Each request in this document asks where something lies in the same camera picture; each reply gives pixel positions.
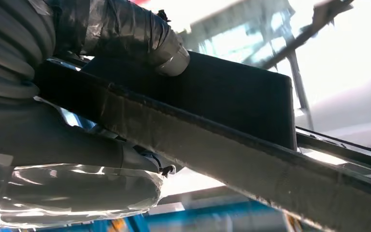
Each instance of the blue metal frame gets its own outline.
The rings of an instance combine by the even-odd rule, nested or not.
[[[226,204],[220,206],[212,206],[199,209],[189,209],[184,211],[177,211],[165,214],[149,215],[144,217],[147,224],[160,224],[169,222],[187,222],[192,221],[196,218],[209,217],[212,214],[218,216],[228,215],[228,214],[240,214],[246,215],[252,212],[264,212],[264,211],[276,211],[266,205],[259,202],[249,201],[242,203]]]

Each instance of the flexible hose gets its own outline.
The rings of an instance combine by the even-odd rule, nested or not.
[[[167,75],[189,59],[163,19],[126,0],[0,0],[0,97],[36,96],[34,69],[65,51],[133,59]]]

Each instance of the metal beam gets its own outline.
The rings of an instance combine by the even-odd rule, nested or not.
[[[369,178],[56,64],[36,78],[44,99],[251,199],[322,229],[371,232]]]

